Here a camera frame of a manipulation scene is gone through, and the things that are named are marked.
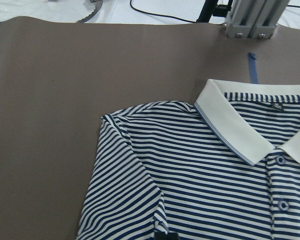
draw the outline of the collar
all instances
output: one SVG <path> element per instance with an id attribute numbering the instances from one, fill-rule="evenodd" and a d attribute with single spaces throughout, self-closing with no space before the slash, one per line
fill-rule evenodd
<path id="1" fill-rule="evenodd" d="M 237 113 L 225 98 L 225 93 L 284 98 L 286 95 L 300 96 L 300 85 L 262 85 L 214 79 L 207 81 L 194 106 L 220 140 L 238 157 L 253 166 L 276 147 Z M 300 130 L 277 148 L 300 163 Z"/>

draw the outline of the metal frame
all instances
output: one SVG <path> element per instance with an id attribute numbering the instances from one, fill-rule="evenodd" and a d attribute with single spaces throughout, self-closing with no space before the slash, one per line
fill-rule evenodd
<path id="1" fill-rule="evenodd" d="M 225 21 L 229 38 L 269 39 L 289 0 L 234 0 Z"/>

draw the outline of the brown mat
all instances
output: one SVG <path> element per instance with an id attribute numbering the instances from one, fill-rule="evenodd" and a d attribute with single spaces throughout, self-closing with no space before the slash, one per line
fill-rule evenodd
<path id="1" fill-rule="evenodd" d="M 300 30 L 228 39 L 220 26 L 0 25 L 0 240 L 76 234 L 100 118 L 138 104 L 193 103 L 206 79 L 300 84 Z"/>

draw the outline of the shirt sleeve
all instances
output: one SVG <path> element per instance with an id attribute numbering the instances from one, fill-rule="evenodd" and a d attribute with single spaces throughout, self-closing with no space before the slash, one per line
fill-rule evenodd
<path id="1" fill-rule="evenodd" d="M 125 141 L 122 126 L 103 116 L 77 240 L 148 240 L 168 231 L 162 191 Z"/>

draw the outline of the bolt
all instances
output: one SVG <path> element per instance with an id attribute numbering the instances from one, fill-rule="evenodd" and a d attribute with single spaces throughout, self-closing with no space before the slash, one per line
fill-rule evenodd
<path id="1" fill-rule="evenodd" d="M 259 33 L 257 36 L 258 39 L 264 39 L 265 37 L 266 37 L 265 33 Z"/>
<path id="2" fill-rule="evenodd" d="M 243 35 L 244 35 L 244 34 L 243 34 L 242 32 L 237 32 L 237 33 L 235 34 L 235 38 L 236 38 L 236 39 L 239 39 L 239 38 L 241 38 Z"/>

